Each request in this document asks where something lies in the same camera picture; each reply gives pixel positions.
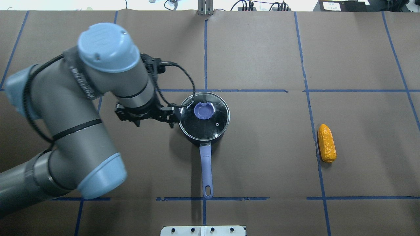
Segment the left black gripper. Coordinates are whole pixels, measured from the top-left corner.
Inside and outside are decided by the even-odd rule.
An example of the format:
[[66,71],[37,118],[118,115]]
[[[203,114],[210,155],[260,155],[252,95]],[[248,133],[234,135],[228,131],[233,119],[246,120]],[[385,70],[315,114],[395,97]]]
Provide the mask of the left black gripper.
[[164,107],[157,97],[153,97],[144,106],[138,108],[128,108],[121,103],[115,106],[115,114],[120,121],[129,121],[137,127],[141,120],[154,119],[159,122],[169,124],[173,128],[175,124],[180,123],[180,110],[174,106]]

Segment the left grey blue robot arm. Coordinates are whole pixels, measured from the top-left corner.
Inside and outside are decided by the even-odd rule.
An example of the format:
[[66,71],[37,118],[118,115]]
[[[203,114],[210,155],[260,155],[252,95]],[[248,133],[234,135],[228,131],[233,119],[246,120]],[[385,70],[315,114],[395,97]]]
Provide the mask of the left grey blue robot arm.
[[162,106],[156,94],[165,66],[178,64],[141,54],[123,27],[98,23],[61,55],[9,76],[9,102],[51,146],[1,173],[1,217],[75,189],[90,200],[121,185],[127,172],[93,100],[111,92],[120,120],[172,128],[177,105]]

